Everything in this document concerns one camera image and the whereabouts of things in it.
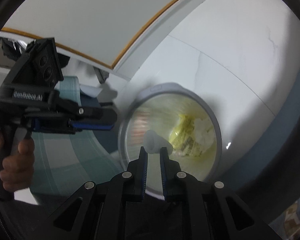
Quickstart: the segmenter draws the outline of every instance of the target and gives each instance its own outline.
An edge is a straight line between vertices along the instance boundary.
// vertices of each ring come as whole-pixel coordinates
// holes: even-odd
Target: green plaid cloth
[[[77,77],[65,77],[59,90],[60,97],[81,105]],[[123,172],[92,131],[75,135],[34,132],[32,138],[35,162],[30,190],[33,194],[70,196],[87,181],[99,184]]]

